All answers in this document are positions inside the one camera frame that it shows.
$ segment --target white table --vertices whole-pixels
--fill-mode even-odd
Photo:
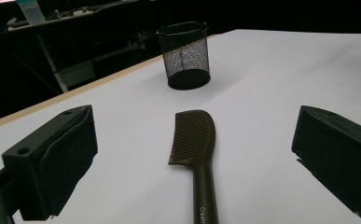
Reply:
[[[169,88],[159,57],[5,119],[0,169],[1,154],[27,134],[92,105],[99,153],[46,223],[192,223],[192,173],[167,162],[174,114],[202,109],[216,127],[220,223],[361,223],[291,152],[301,105],[361,125],[361,35],[235,30],[210,38],[208,49],[212,80],[202,88]]]

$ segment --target dark background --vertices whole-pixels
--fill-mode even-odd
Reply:
[[[67,11],[107,2],[110,1],[38,0],[45,14],[55,9]],[[157,0],[154,3],[160,26],[206,21],[208,35],[233,29],[361,33],[361,0]],[[6,34],[6,23],[12,17],[24,20],[15,2],[1,4],[0,118],[62,93],[34,35]],[[39,31],[59,68],[88,59],[82,26],[81,21],[61,29]]]

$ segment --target black mesh cup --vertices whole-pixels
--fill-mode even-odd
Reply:
[[[168,85],[192,90],[210,81],[206,22],[187,21],[157,31]]]

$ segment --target comb teeth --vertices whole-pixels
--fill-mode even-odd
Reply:
[[[174,144],[169,163],[203,155],[208,148],[210,137],[209,123],[204,114],[176,114]]]

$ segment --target comb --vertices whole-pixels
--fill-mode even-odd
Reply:
[[[203,110],[175,114],[174,143],[169,165],[185,165],[193,172],[194,223],[218,224],[212,159],[215,124]]]

